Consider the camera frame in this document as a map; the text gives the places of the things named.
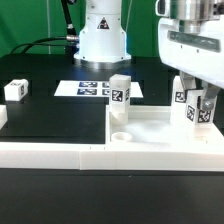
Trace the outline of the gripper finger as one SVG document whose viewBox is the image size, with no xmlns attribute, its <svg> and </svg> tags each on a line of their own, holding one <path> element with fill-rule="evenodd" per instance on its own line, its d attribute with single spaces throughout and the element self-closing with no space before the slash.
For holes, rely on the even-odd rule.
<svg viewBox="0 0 224 224">
<path fill-rule="evenodd" d="M 221 88 L 205 81 L 202 82 L 202 88 L 200 108 L 203 111 L 211 111 L 215 108 L 217 94 Z"/>
<path fill-rule="evenodd" d="M 192 75 L 181 71 L 179 73 L 179 76 L 181 79 L 182 87 L 185 91 L 194 90 L 196 88 L 196 80 Z"/>
</svg>

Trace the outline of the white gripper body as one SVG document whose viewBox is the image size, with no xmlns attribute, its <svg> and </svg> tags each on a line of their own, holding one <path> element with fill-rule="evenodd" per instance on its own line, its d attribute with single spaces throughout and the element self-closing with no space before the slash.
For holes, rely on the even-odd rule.
<svg viewBox="0 0 224 224">
<path fill-rule="evenodd" d="M 198 35 L 179 31 L 179 21 L 161 18 L 158 24 L 161 61 L 224 89 L 224 16 L 201 24 Z"/>
</svg>

